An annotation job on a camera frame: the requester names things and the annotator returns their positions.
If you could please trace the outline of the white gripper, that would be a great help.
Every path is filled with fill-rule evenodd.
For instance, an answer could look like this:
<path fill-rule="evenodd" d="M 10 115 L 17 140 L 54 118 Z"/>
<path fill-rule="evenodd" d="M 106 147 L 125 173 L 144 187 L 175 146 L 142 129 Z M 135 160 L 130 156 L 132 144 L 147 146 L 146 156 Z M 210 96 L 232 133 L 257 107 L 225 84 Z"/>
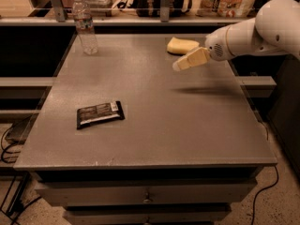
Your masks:
<path fill-rule="evenodd" d="M 227 32 L 229 27 L 219 28 L 205 38 L 204 47 L 197 47 L 180 57 L 172 64 L 175 71 L 194 68 L 206 64 L 212 59 L 216 61 L 230 60 L 233 58 L 227 42 Z"/>

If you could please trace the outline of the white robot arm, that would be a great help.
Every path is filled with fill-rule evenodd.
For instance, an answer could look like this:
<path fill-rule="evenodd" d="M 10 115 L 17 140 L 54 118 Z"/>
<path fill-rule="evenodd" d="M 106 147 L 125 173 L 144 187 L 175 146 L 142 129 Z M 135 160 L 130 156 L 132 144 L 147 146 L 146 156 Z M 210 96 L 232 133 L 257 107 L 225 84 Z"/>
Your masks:
<path fill-rule="evenodd" d="M 300 3 L 270 0 L 255 18 L 219 28 L 172 64 L 175 71 L 237 56 L 291 54 L 300 59 Z"/>

